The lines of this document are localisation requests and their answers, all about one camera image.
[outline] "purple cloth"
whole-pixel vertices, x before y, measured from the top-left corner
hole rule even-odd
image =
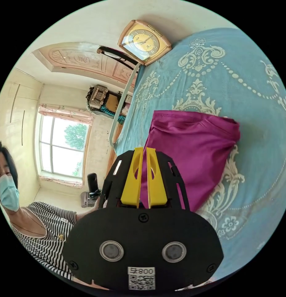
[[[143,153],[140,200],[144,207],[148,208],[146,147],[173,159],[184,180],[190,210],[195,212],[220,182],[227,157],[239,139],[239,123],[233,119],[155,111]]]

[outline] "screw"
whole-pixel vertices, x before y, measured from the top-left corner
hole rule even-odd
[[[78,270],[78,265],[74,261],[70,261],[69,265],[71,266],[71,269]]]
[[[216,269],[216,265],[215,264],[211,264],[208,268],[207,268],[207,272],[211,273]]]
[[[139,221],[140,221],[141,223],[146,223],[146,222],[148,221],[148,219],[149,219],[149,216],[148,216],[148,214],[146,214],[146,213],[141,213],[141,214],[139,215]]]

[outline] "striped shirt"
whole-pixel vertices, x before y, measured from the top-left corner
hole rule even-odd
[[[69,232],[77,222],[76,212],[64,210],[44,202],[33,202],[27,207],[45,226],[44,237],[26,236],[11,228],[25,249],[43,266],[72,279],[73,275],[63,259],[62,251]]]

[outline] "bed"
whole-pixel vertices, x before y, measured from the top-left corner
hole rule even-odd
[[[211,29],[140,67],[117,155],[144,146],[154,110],[198,111],[241,125],[220,183],[198,210],[220,238],[225,256],[214,279],[223,278],[259,252],[286,209],[286,90],[241,30]]]

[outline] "blue face mask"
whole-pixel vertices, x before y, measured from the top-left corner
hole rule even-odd
[[[19,192],[12,176],[4,174],[0,177],[0,201],[9,210],[19,210]]]

